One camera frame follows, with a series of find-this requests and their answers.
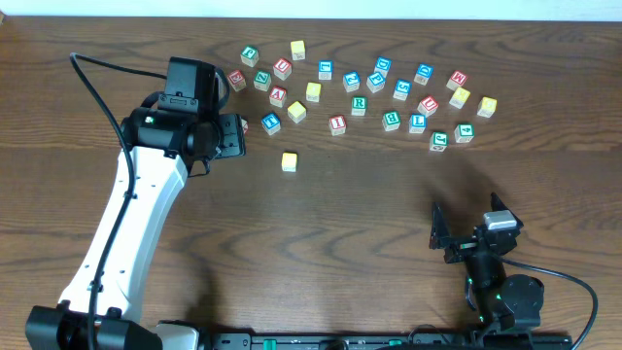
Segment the wooden surface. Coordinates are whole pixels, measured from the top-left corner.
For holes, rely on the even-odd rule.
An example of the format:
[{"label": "wooden surface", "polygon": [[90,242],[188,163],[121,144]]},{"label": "wooden surface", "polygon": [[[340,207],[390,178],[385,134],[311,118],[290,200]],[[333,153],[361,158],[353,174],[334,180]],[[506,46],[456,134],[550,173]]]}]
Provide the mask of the wooden surface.
[{"label": "wooden surface", "polygon": [[[479,223],[497,191],[526,228],[508,256],[590,283],[600,317],[585,349],[622,343],[622,24],[479,21],[315,21],[181,18],[9,17],[0,27],[0,348],[27,346],[23,327],[35,304],[54,306],[103,213],[116,172],[117,140],[68,60],[84,53],[165,73],[170,55],[241,69],[249,87],[228,111],[249,120],[248,155],[213,164],[190,180],[166,221],[148,282],[143,324],[187,319],[256,332],[407,332],[422,323],[477,322],[463,299],[464,267],[428,249],[431,203],[443,203],[455,233]],[[252,87],[304,40],[307,59],[285,81],[289,106],[332,59],[321,102],[305,103],[294,124],[269,137],[259,119],[273,108]],[[252,69],[240,51],[259,48]],[[354,93],[378,55],[394,63],[364,118],[350,118]],[[406,102],[398,78],[419,62],[435,70]],[[449,75],[469,75],[463,110],[448,105]],[[162,81],[100,67],[87,73],[118,119]],[[423,135],[406,121],[431,93],[440,103]],[[475,117],[496,97],[488,121]],[[381,114],[397,110],[399,131]],[[345,114],[332,137],[328,118]],[[475,139],[427,151],[433,130],[473,122]],[[283,173],[282,152],[299,154]],[[508,273],[523,272],[508,268]],[[580,287],[536,275],[545,286],[542,330],[576,338],[591,301]]]}]

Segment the black cable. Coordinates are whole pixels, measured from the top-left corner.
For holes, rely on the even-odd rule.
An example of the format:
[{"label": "black cable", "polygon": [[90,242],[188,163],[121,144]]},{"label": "black cable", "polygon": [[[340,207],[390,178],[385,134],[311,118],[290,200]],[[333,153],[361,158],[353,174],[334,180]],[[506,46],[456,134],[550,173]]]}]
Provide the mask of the black cable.
[{"label": "black cable", "polygon": [[121,225],[123,216],[125,215],[125,212],[127,211],[129,202],[134,196],[134,185],[135,185],[136,179],[134,175],[134,165],[132,163],[132,158],[127,148],[127,145],[123,141],[123,135],[121,132],[121,128],[119,127],[119,124],[117,123],[117,120],[115,120],[115,117],[113,116],[110,109],[108,109],[108,106],[106,106],[106,103],[104,102],[104,100],[101,98],[101,96],[99,96],[99,93],[97,93],[97,91],[95,90],[95,87],[93,87],[93,85],[86,78],[85,73],[83,73],[82,69],[78,65],[78,59],[89,62],[89,63],[101,65],[107,68],[119,70],[125,73],[138,74],[138,75],[161,78],[161,79],[166,79],[166,76],[161,75],[161,74],[156,74],[156,73],[150,73],[150,72],[144,72],[144,71],[139,71],[135,69],[120,67],[118,65],[103,62],[95,58],[91,58],[91,57],[81,55],[78,53],[74,53],[74,52],[69,55],[69,60],[71,61],[71,64],[73,65],[74,70],[76,71],[76,74],[78,74],[78,77],[80,77],[80,80],[82,80],[82,82],[85,84],[86,88],[88,89],[88,92],[90,92],[90,94],[93,96],[95,101],[97,101],[97,104],[99,105],[101,110],[104,112],[104,114],[108,118],[108,121],[112,125],[113,130],[115,131],[115,133],[117,134],[117,137],[119,138],[119,142],[121,143],[123,155],[125,156],[125,161],[127,163],[127,177],[129,180],[127,182],[127,191],[125,192],[125,195],[124,195],[123,204],[121,205],[119,214],[117,215],[117,218],[115,219],[113,228],[110,231],[110,235],[108,236],[106,245],[104,246],[104,249],[101,252],[101,257],[99,258],[99,263],[97,264],[97,268],[95,269],[95,276],[93,277],[93,283],[90,289],[90,299],[88,300],[88,315],[87,315],[87,323],[86,323],[86,331],[87,331],[86,342],[88,344],[89,350],[95,350],[97,348],[96,341],[95,341],[95,309],[96,309],[96,304],[97,304],[97,294],[99,293],[99,288],[101,287],[101,275],[103,274],[104,265],[106,264],[106,260],[108,259],[108,255],[110,254],[110,250],[115,241],[115,237],[117,236],[117,231],[119,231],[119,226]]},{"label": "black cable", "polygon": [[532,265],[522,263],[522,262],[514,262],[514,261],[508,260],[506,258],[502,258],[494,254],[493,254],[493,257],[502,263],[507,263],[512,266],[528,269],[528,270],[535,271],[535,272],[546,273],[546,274],[549,274],[555,277],[567,279],[585,288],[585,290],[587,290],[590,293],[590,296],[592,297],[592,313],[590,314],[590,319],[588,320],[587,325],[585,325],[585,329],[583,329],[583,332],[581,332],[581,335],[579,336],[579,338],[576,339],[576,341],[570,348],[570,350],[576,350],[579,347],[579,345],[583,342],[585,337],[587,336],[587,333],[589,333],[590,330],[592,329],[592,326],[594,325],[594,321],[596,321],[596,315],[599,312],[599,299],[596,296],[596,292],[594,292],[592,287],[590,287],[589,284],[581,281],[580,279],[570,276],[563,272],[558,272],[558,271],[554,271],[554,270],[550,270],[550,269],[546,269],[542,267],[532,266]]},{"label": "black cable", "polygon": [[419,326],[415,327],[415,328],[414,328],[414,329],[410,332],[410,334],[408,335],[408,337],[406,338],[406,340],[408,340],[408,342],[409,342],[409,343],[412,343],[412,342],[414,341],[413,336],[415,335],[415,333],[417,333],[417,331],[418,331],[419,329],[423,328],[423,327],[425,327],[425,328],[431,328],[431,329],[435,330],[435,331],[438,333],[438,335],[440,335],[440,337],[442,337],[442,338],[443,338],[443,341],[445,341],[445,344],[448,344],[448,345],[450,344],[450,343],[449,343],[449,340],[447,340],[447,338],[445,337],[445,335],[444,335],[442,332],[440,332],[440,330],[439,330],[439,329],[438,329],[435,325],[428,325],[428,324],[419,325]]}]

